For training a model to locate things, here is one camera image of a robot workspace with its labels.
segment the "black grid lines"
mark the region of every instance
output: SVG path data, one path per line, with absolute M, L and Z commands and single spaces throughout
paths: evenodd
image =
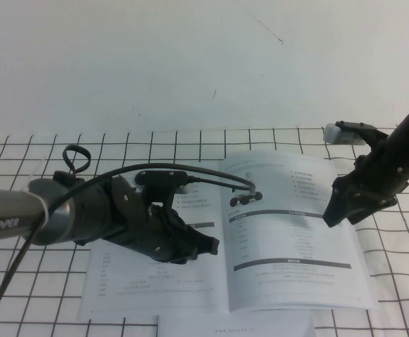
M 109 137 L 82 135 L 79 140 L 76 135 L 72 141 L 77 141 L 93 154 L 91 167 L 81 174 L 86 179 L 140 162 L 221 160 L 235 151 L 259 148 L 331 159 L 339 175 L 344 175 L 353 169 L 356 153 L 369 151 L 325 144 L 321 130 L 316 127 L 199 131 L 193 137 L 173 131 Z M 34 172 L 34 178 L 51 178 L 54 171 L 67 169 L 60 156 L 67 144 L 65 137 L 54 136 L 35 137 L 26 143 L 15 142 L 12 137 L 4 139 L 0 143 L 0 189 L 19 190 L 44 157 L 48 159 Z M 353 310 L 349 316 L 343 310 L 318 311 L 314 318 L 318 336 L 343 337 L 349 332 L 350 336 L 357 336 L 357 333 L 361 333 L 359 336 L 375 336 L 376 333 L 377 336 L 409 336 L 409 188 L 398 199 L 397 207 L 379 212 L 369 222 L 356 226 L 381 311 Z M 0 241 L 0 280 L 19 245 L 21 240 Z M 150 333 L 155 336 L 155 324 L 138 324 L 130 317 L 122 322 L 80 322 L 75 319 L 88 251 L 88 246 L 73 243 L 43 248 L 32 246 L 16 273 L 12 289 L 4 297 L 5 304 L 13 305 L 13 310 L 0 310 L 1 336 L 96 336 L 106 331 L 107 336 L 120 337 L 132 336 L 132 326 L 146 328 L 146 336 L 151 336 Z M 16 329 L 9 335 L 6 326 L 13 324 Z M 40 333 L 34 334 L 37 329 L 41 329 Z

